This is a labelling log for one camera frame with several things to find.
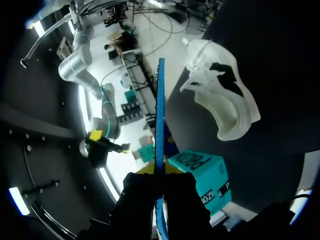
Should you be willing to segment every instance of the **yellow object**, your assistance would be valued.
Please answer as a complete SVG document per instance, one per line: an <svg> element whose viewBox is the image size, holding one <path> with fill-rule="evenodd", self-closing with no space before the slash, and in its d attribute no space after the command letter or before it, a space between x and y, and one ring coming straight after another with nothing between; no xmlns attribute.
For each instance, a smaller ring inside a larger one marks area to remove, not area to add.
<svg viewBox="0 0 320 240"><path fill-rule="evenodd" d="M164 163L165 173L166 174L183 174L183 171L180 171L178 168L172 166L168 162ZM147 166L137 171L136 174L154 174L155 170L155 161L150 162Z"/></svg>
<svg viewBox="0 0 320 240"><path fill-rule="evenodd" d="M98 141L102 137L102 130L92 130L89 139L92 141Z"/></svg>

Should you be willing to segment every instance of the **black cable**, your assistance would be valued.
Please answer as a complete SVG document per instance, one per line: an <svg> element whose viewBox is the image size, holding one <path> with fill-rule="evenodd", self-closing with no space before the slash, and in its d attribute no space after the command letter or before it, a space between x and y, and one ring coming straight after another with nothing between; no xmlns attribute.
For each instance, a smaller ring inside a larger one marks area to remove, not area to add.
<svg viewBox="0 0 320 240"><path fill-rule="evenodd" d="M153 21L151 21L143 12L141 12L141 14L146 18L146 19L148 19L148 21L150 22L150 23L152 23L156 28L158 28L158 29L160 29L160 30L162 30L162 31L164 31L164 32L166 32L166 33L169 33L169 34L180 34L180 33L182 33L182 32L184 32L188 27L189 27L189 24L190 24L190 17L188 17L188 23L186 24L186 27L184 28L184 29L182 29L182 30L180 30L180 31L167 31L167 30L165 30L165 29L163 29L163 28L161 28L161 27L159 27L157 24L155 24Z"/></svg>
<svg viewBox="0 0 320 240"><path fill-rule="evenodd" d="M91 5L97 0L92 0L91 2L88 2L87 4L83 5L80 10L78 11L78 14L83 15L85 12L88 11L88 9L91 7Z"/></svg>
<svg viewBox="0 0 320 240"><path fill-rule="evenodd" d="M31 171L30 171L30 167L29 167L29 163L28 163L28 158L27 158L27 153L26 153L26 148L24 147L23 148L23 153L24 153L24 160L25 160L25 165L26 165L26 169L28 170L28 173L29 173L29 178L32 182L32 185L34 188L37 188L37 185L35 184L35 181L31 175Z"/></svg>
<svg viewBox="0 0 320 240"><path fill-rule="evenodd" d="M310 195L309 194L300 194L300 195L294 196L290 201L293 201L293 200L299 199L299 198L307 198L307 199L309 199Z"/></svg>
<svg viewBox="0 0 320 240"><path fill-rule="evenodd" d="M135 61L131 61L131 60L128 60L128 59L125 59L125 58L123 60L128 61L128 62L133 63L133 64L137 64Z"/></svg>
<svg viewBox="0 0 320 240"><path fill-rule="evenodd" d="M126 0L115 0L115 1L105 2L105 3L102 3L100 5L94 6L91 9L88 9L86 12L91 14L92 10L100 8L100 9L94 11L94 13L99 13L100 11L102 11L105 8L112 8L112 7L116 6L116 5L123 4L125 2L126 2Z"/></svg>
<svg viewBox="0 0 320 240"><path fill-rule="evenodd" d="M167 39L166 39L160 46L158 46L158 47L157 47L156 49L154 49L153 51L145 54L144 57L149 56L149 55L155 53L156 51L158 51L158 50L159 50L160 48L162 48L162 47L169 41L169 39L171 38L171 36L172 36L172 34L173 34L173 33L172 33L172 30L173 30L174 26L172 25L172 22L171 22L170 18L169 18L167 15L165 15L165 16L169 19L170 26L171 26L171 30L170 30L169 36L167 37Z"/></svg>
<svg viewBox="0 0 320 240"><path fill-rule="evenodd" d="M105 80L106 77L108 77L110 74L112 74L112 73L114 73L115 71L117 71L117 70L119 70L119 69L122 69L122 68L124 68L124 67L125 67L125 66L120 66L120 67L112 70L111 72L109 72L107 75L105 75L105 76L102 78L101 82L100 82L100 87L102 88L102 83L104 82L104 80Z"/></svg>

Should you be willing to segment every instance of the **teal cardboard box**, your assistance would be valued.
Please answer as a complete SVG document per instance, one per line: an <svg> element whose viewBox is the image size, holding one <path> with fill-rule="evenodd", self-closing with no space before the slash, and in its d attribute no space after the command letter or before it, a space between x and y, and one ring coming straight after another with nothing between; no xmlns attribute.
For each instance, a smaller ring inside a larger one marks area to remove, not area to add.
<svg viewBox="0 0 320 240"><path fill-rule="evenodd" d="M168 159L183 172L190 172L196 180L196 190L212 216L231 201L231 189L222 156L186 150Z"/></svg>

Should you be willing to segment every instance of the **white plastic object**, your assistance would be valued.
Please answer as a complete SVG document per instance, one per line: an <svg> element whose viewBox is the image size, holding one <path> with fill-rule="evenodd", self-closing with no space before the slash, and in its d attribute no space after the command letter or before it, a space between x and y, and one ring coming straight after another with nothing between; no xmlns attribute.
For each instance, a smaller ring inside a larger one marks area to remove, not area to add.
<svg viewBox="0 0 320 240"><path fill-rule="evenodd" d="M218 139L241 138L261 116L254 97L240 78L236 58L221 45L204 39L190 41L187 54L186 68L190 74L180 91L195 92L195 102L208 109L217 123ZM218 76L226 72L210 70L216 63L231 67L235 78L231 79L232 84L238 86L243 96L221 85Z"/></svg>

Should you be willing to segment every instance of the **cable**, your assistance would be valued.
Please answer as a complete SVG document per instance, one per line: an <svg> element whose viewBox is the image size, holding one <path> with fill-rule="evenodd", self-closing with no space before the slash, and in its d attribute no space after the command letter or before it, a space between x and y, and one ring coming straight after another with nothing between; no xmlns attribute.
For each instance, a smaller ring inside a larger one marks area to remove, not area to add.
<svg viewBox="0 0 320 240"><path fill-rule="evenodd" d="M121 69L121 68L124 68L124 67L125 67L125 65L124 65L124 66L121 66L121 67L118 67L118 68L116 68L116 69L114 69L114 70L112 70L112 71L109 72L107 75L105 75L105 76L102 78L101 82L100 82L100 89L101 89L102 93L105 95L105 97L107 98L107 100L110 102L111 109L112 109L113 114L114 114L115 119L116 119L116 135L115 135L112 143L115 142L116 137L118 136L118 133L119 133L119 120L118 120L118 118L117 118L116 110L114 109L114 106L112 105L112 102L110 101L110 98L108 97L108 95L107 95L106 92L104 91L104 88L102 87L102 83L103 83L104 79L105 79L107 76L109 76L110 74L112 74L112 73L114 73L115 71L117 71L117 70L119 70L119 69Z"/></svg>
<svg viewBox="0 0 320 240"><path fill-rule="evenodd" d="M78 14L83 14L84 12L88 11L88 9L91 7L91 5L97 0L92 0L91 2L88 2L87 4L83 5L80 10L78 11Z"/></svg>
<svg viewBox="0 0 320 240"><path fill-rule="evenodd" d="M128 61L128 62L133 63L133 64L137 64L135 61L131 61L131 60L128 60L128 59L125 59L125 58L123 60Z"/></svg>
<svg viewBox="0 0 320 240"><path fill-rule="evenodd" d="M28 170L30 180L31 180L32 185L34 186L34 188L37 188L37 185L35 184L35 181L34 181L32 175L31 175L31 172L30 172L30 167L29 167L27 153L26 153L26 149L25 148L23 148L23 152L24 152L25 165L26 165L26 169Z"/></svg>
<svg viewBox="0 0 320 240"><path fill-rule="evenodd" d="M162 12L168 19L169 19L169 21L171 22L171 19L164 13L164 12ZM158 29L160 29L160 30L162 30L162 31L164 31L164 32L166 32L166 33L169 33L169 34L180 34L180 33L182 33L182 32L184 32L188 27L189 27L189 24L190 24L190 17L188 17L188 23L186 24L186 27L184 28L184 29L182 29L182 30L180 30L180 31L167 31L167 30L165 30L165 29L163 29L163 28L161 28L161 27L159 27L158 25L156 25L153 21L151 21L143 12L141 12L141 14L146 18L146 19L148 19L148 21L150 22L150 23L152 23L156 28L158 28Z"/></svg>
<svg viewBox="0 0 320 240"><path fill-rule="evenodd" d="M117 4L121 4L121 3L125 3L125 2L126 2L126 0L116 0L116 1L105 2L100 5L96 5L96 6L92 7L91 9L88 9L86 12L88 12L89 14L92 14L92 10L94 10L96 8L101 8L101 9L95 10L95 13L99 13L100 11L102 11L102 9L112 8Z"/></svg>
<svg viewBox="0 0 320 240"><path fill-rule="evenodd" d="M171 20L170 20L169 17L168 17L168 19L169 19L170 26L171 26L171 32L170 32L169 36L167 37L167 39L166 39L160 46L158 46L158 47L157 47L156 49L154 49L153 51L145 54L144 57L149 56L149 55L155 53L156 51L158 51L158 50L159 50L160 48L162 48L162 47L169 41L169 39L171 38L171 36L172 36L172 30L173 30L174 26L172 25L172 22L171 22Z"/></svg>
<svg viewBox="0 0 320 240"><path fill-rule="evenodd" d="M114 73L115 71L117 71L117 70L119 70L119 69L122 69L122 68L124 68L124 67L125 67L125 65L120 66L120 67L112 70L111 72L109 72L107 75L105 75L105 76L102 78L101 82L100 82L100 87L102 88L102 83L104 82L104 80L105 80L106 77L108 77L110 74L112 74L112 73Z"/></svg>
<svg viewBox="0 0 320 240"><path fill-rule="evenodd" d="M291 198L290 201L293 201L293 200L299 199L299 198L307 198L307 199L309 199L310 195L309 194L300 194L300 195L297 195L297 196L294 196L293 198Z"/></svg>

